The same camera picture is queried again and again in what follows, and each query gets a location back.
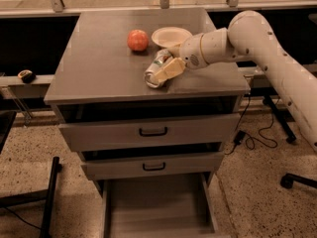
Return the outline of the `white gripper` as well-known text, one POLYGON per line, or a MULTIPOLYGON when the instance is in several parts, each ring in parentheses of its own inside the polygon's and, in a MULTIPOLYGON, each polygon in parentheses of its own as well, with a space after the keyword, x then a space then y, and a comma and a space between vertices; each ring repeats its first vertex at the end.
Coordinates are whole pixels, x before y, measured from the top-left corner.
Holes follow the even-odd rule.
POLYGON ((164 65, 154 74, 155 82, 162 83, 182 74, 185 64, 190 69, 206 67, 209 62, 207 58, 208 47, 204 33, 192 36, 184 41, 180 47, 169 47, 168 51, 174 59, 164 65))

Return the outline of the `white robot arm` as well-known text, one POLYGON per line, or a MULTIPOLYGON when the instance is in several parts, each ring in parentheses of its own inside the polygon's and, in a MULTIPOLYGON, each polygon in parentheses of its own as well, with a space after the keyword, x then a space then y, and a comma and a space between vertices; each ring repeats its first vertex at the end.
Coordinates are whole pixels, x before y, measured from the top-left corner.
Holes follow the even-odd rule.
POLYGON ((260 13, 241 12, 227 28, 192 36, 170 51, 171 61, 148 75, 147 84, 158 86, 187 68, 250 60, 264 72, 303 137, 317 151, 317 77, 283 49, 260 13))

